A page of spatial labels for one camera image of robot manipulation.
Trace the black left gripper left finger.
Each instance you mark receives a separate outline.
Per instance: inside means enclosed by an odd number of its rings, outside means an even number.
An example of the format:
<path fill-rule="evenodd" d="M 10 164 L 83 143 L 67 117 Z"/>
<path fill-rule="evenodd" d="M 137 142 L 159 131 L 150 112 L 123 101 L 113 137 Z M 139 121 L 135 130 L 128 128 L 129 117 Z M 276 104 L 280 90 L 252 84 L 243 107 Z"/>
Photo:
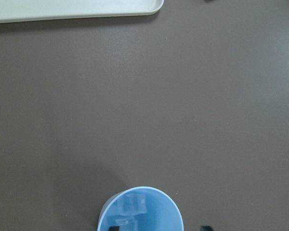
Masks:
<path fill-rule="evenodd" d="M 120 231 L 120 226 L 111 226 L 109 231 Z"/>

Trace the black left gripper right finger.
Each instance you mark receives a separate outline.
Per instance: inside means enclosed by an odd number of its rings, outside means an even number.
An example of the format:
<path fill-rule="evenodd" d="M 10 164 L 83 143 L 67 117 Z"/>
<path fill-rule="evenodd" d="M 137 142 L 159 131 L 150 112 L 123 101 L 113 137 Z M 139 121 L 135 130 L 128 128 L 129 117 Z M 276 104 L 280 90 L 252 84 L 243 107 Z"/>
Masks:
<path fill-rule="evenodd" d="M 212 227 L 211 226 L 201 226 L 200 231 L 212 231 Z"/>

